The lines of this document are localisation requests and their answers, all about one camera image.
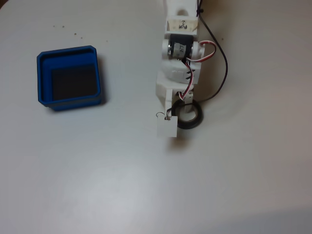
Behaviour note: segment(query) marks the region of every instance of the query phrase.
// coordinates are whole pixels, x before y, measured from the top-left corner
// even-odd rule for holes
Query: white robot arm
[[[199,80],[200,62],[212,57],[215,53],[214,51],[204,57],[205,44],[212,44],[215,50],[216,44],[212,41],[197,41],[197,0],[166,0],[164,4],[167,19],[162,44],[161,68],[157,75],[156,95],[164,102],[165,117],[158,115],[157,134],[160,137],[176,137],[178,118],[172,116],[171,113],[173,97],[179,96],[180,102],[185,104],[193,103],[193,88]],[[184,108],[188,112],[192,105]],[[193,128],[195,125],[185,125],[184,129]]]

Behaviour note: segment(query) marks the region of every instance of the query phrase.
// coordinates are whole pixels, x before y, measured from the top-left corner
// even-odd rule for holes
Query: label
[[[197,20],[169,19],[167,22],[167,31],[193,32],[196,30],[197,25]]]
[[[186,45],[182,45],[180,43],[175,43],[174,53],[172,54],[172,57],[184,58],[185,52],[186,52]]]

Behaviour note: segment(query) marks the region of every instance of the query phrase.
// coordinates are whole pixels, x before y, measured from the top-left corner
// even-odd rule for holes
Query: black cable
[[[163,112],[157,112],[157,113],[156,113],[156,117],[157,117],[157,118],[158,118],[158,114],[159,114],[159,113],[162,113],[164,116],[166,116],[165,113],[163,113]]]
[[[204,100],[198,101],[198,103],[199,103],[199,102],[208,101],[208,100],[210,100],[210,99],[213,99],[213,98],[220,92],[220,90],[222,89],[222,87],[223,87],[223,85],[224,85],[224,83],[225,83],[225,80],[226,80],[226,78],[227,78],[227,75],[228,75],[228,60],[227,60],[227,58],[226,58],[226,56],[225,56],[225,53],[223,52],[222,47],[221,47],[221,45],[219,44],[219,42],[217,41],[217,39],[215,38],[214,34],[212,33],[212,31],[210,30],[210,28],[208,27],[208,25],[206,24],[206,22],[205,22],[204,19],[202,18],[202,16],[200,15],[201,13],[204,12],[204,10],[201,9],[202,2],[203,2],[203,0],[200,0],[200,2],[198,2],[198,0],[197,0],[197,16],[199,17],[200,21],[203,23],[203,25],[205,26],[205,28],[208,30],[209,34],[211,35],[211,37],[212,37],[213,40],[215,41],[216,45],[218,46],[218,48],[219,48],[221,54],[223,55],[223,58],[224,58],[224,61],[225,61],[225,75],[224,75],[223,81],[222,81],[220,87],[218,88],[218,90],[217,90],[212,96],[210,96],[210,97],[208,97],[208,98],[206,98],[206,99],[204,99]],[[172,108],[170,108],[170,109],[167,110],[166,116],[168,116],[168,112],[169,112],[169,111],[172,111],[172,112],[176,113],[176,112],[175,112],[175,109],[176,109],[177,107],[183,107],[183,106],[188,106],[188,105],[194,105],[194,104],[193,104],[193,103],[188,103],[188,104],[182,104],[182,105],[181,105],[181,101],[178,100],[177,102],[175,102],[175,103],[173,104]]]
[[[171,110],[171,113],[172,113],[172,116],[177,116],[177,113],[176,113],[176,110],[177,108],[179,108],[181,106],[181,104],[183,103],[182,100],[178,100],[176,101],[173,105],[172,105],[172,110]],[[194,108],[194,111],[195,111],[195,117],[189,121],[182,121],[181,119],[177,119],[177,126],[178,128],[181,128],[181,129],[192,129],[192,128],[195,128],[197,127],[202,119],[203,119],[203,111],[200,107],[200,104],[193,100],[192,103],[190,103],[191,105],[193,105],[193,108]]]

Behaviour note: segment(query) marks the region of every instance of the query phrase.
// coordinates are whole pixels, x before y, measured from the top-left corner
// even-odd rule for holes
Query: blue bin
[[[42,52],[37,57],[38,101],[55,111],[101,103],[93,46]]]

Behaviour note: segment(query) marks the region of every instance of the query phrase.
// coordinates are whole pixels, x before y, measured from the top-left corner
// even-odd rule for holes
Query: blue container
[[[101,103],[97,50],[82,46],[37,57],[38,101],[55,111]]]

